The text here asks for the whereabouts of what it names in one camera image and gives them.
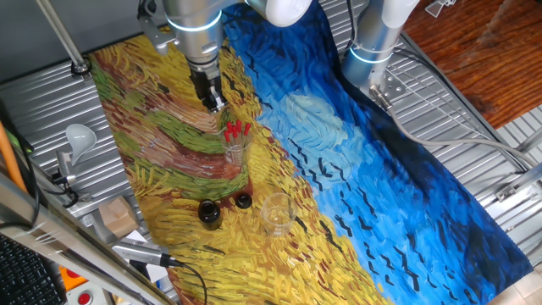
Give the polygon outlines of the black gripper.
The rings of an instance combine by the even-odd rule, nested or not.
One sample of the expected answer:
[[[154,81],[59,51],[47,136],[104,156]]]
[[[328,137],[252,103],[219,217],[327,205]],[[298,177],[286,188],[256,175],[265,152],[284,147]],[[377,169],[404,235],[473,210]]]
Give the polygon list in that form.
[[[220,91],[221,80],[218,59],[214,58],[202,63],[188,59],[188,66],[191,70],[191,81],[202,104],[209,113],[220,112],[226,106],[226,102]]]

